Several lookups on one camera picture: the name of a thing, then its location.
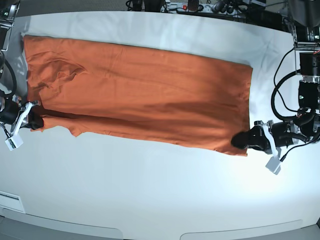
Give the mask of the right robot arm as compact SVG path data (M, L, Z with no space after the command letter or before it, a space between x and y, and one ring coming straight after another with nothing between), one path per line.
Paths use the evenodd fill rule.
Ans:
M12 79L11 92L0 91L0 126L4 128L5 125L11 125L12 130L21 128L38 130L44 126L43 118L32 109L27 111L27 103L21 103L21 98L14 100L17 91L17 78L5 56L19 8L19 0L2 0L0 2L0 74L2 75L4 70L8 70Z

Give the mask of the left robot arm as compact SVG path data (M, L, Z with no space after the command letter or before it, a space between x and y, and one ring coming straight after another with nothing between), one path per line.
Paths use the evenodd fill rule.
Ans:
M292 52L299 54L300 68L274 83L271 109L278 123L255 121L254 127L234 135L231 145L244 150L254 149L272 154L272 147L292 149L320 141L320 2L318 0L288 0L287 15L277 14L281 25L292 34ZM275 105L281 86L294 76L298 84L298 110L293 116L281 115Z

